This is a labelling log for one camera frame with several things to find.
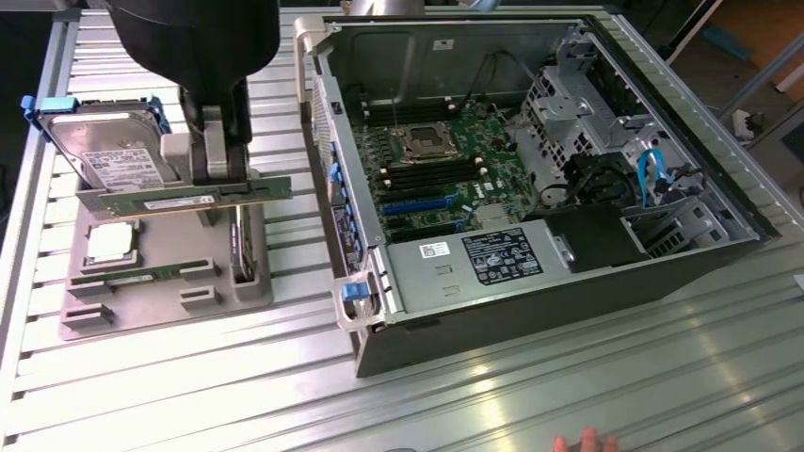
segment slotted metal surface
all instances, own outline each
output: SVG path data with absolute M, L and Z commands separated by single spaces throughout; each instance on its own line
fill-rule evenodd
M 276 303 L 256 313 L 60 341 L 76 176 L 53 148 L 41 148 L 32 211 L 19 217 L 28 223 L 12 220 L 25 223 L 25 234 L 13 243 L 24 262 L 7 300 L 3 450 L 549 450 L 555 435 L 575 437 L 587 425 L 617 435 L 624 450 L 800 450 L 800 218 L 788 216 L 741 154 L 720 158 L 784 234 L 761 252 L 636 309 L 355 379 L 328 297 L 293 98 L 289 36 L 303 12 L 336 10 L 284 9 L 280 53 L 249 78 L 251 162 L 264 174 L 291 174 L 296 195 L 265 209 Z M 103 13 L 69 25 L 61 47 L 57 94 L 153 92 L 183 130 L 172 84 L 128 58 Z M 623 290 L 639 290 L 639 282 Z

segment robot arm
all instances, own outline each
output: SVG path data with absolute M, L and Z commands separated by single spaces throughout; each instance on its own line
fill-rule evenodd
M 180 86 L 193 185 L 248 179 L 247 75 L 279 49 L 276 0 L 109 0 L 125 51 Z

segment hard drive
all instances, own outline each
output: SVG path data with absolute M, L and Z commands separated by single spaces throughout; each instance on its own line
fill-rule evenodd
M 39 109 L 27 108 L 25 116 L 64 153 L 85 188 L 136 191 L 179 180 L 160 156 L 169 125 L 156 97 L 84 103 L 47 98 Z

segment motherboard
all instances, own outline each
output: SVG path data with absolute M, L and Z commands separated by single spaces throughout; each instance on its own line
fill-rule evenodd
M 491 105 L 445 121 L 356 126 L 353 134 L 389 243 L 517 222 L 531 175 Z

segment hand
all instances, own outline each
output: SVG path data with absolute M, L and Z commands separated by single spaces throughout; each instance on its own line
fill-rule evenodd
M 553 452 L 568 452 L 567 438 L 559 436 L 553 441 Z M 597 432 L 593 428 L 587 427 L 580 434 L 580 452 L 597 452 Z M 603 442 L 600 452 L 619 452 L 617 440 L 613 436 L 608 436 Z

